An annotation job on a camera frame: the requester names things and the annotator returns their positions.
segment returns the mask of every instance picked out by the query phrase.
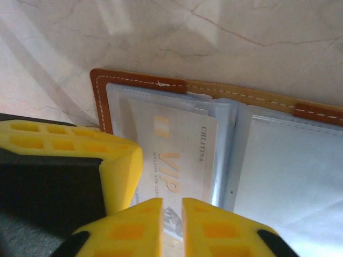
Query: brown leather tab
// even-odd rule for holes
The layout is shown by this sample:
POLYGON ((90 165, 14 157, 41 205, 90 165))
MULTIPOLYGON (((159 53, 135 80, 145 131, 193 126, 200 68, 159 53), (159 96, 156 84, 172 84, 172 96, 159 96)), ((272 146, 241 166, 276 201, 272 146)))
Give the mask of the brown leather tab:
POLYGON ((298 103, 295 105, 293 115, 300 118, 316 120, 318 122, 343 126, 343 111, 329 110, 298 103))
POLYGON ((186 82, 181 79, 156 77, 128 71, 93 69, 90 73, 101 131, 113 134, 106 93, 108 83, 144 87, 186 94, 186 82))

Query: white card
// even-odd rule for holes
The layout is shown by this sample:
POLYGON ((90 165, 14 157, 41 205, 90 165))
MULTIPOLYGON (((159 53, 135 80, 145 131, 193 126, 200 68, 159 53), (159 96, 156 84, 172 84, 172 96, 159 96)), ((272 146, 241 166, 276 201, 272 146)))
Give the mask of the white card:
POLYGON ((182 198, 210 201, 218 122, 207 115, 133 99, 120 99, 119 105, 121 136, 141 145, 144 156, 132 205, 163 198, 165 228, 182 237, 182 198))

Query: white marble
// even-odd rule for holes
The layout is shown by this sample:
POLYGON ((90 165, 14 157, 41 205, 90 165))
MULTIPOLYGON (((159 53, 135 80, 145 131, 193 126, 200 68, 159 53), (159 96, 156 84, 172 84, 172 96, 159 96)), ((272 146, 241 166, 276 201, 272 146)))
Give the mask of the white marble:
POLYGON ((0 1, 0 112, 97 125, 94 67, 343 106, 342 0, 0 1))

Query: leather edge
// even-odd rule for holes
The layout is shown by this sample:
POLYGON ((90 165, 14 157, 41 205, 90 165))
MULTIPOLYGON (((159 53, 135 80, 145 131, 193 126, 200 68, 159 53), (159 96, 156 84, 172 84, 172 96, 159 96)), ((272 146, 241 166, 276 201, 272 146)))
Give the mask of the leather edge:
POLYGON ((106 92, 108 83, 144 87, 167 92, 186 94, 186 81, 145 75, 134 72, 95 68, 90 71, 96 109, 98 111, 100 130, 113 134, 109 104, 106 92))

